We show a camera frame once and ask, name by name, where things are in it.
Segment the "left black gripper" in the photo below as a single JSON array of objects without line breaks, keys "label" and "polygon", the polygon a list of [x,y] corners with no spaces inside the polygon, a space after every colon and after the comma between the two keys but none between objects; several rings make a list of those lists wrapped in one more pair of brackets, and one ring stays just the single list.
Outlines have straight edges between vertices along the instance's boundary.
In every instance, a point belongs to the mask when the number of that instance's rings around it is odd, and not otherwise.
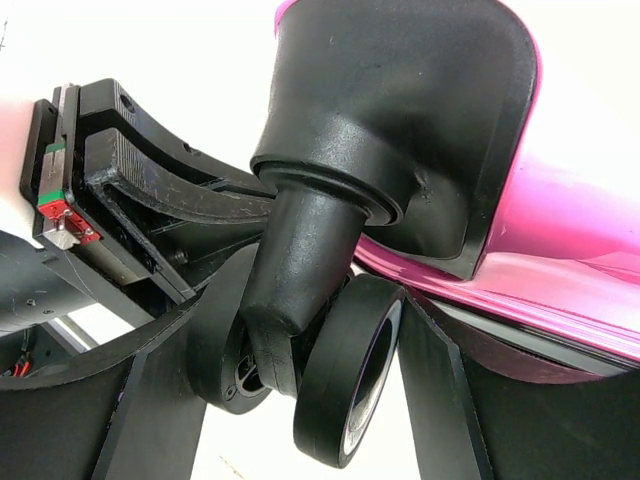
[{"label": "left black gripper", "polygon": [[255,176],[190,146],[112,78],[57,88],[34,104],[28,126],[19,176],[34,215],[26,237],[35,244],[19,256],[27,325],[91,303],[142,325],[197,294],[134,237],[127,207],[204,225],[261,223],[271,213],[274,194]]}]

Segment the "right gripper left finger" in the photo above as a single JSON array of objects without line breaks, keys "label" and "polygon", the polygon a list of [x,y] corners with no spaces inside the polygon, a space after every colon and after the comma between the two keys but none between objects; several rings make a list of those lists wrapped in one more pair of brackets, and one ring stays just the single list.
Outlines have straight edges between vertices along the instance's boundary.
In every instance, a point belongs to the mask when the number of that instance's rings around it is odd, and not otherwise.
[{"label": "right gripper left finger", "polygon": [[1,382],[5,479],[186,479],[207,406],[241,415],[260,379],[239,303],[256,249],[198,297],[98,348]]}]

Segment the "pink hard-shell suitcase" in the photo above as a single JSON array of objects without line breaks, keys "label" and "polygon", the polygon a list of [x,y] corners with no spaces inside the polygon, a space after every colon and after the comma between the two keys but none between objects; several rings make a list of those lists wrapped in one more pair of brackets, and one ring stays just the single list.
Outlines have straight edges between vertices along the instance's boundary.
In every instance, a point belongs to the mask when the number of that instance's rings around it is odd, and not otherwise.
[{"label": "pink hard-shell suitcase", "polygon": [[639,360],[639,137],[505,1],[288,1],[251,167],[277,193],[239,307],[293,436],[354,457],[416,291]]}]

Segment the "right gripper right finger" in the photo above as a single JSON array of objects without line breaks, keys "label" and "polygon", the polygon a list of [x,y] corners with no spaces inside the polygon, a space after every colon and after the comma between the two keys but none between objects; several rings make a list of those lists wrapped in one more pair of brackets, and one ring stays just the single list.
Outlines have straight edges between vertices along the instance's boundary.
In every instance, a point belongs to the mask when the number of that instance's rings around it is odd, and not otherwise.
[{"label": "right gripper right finger", "polygon": [[399,360],[424,479],[635,479],[639,373],[602,376],[496,340],[411,291]]}]

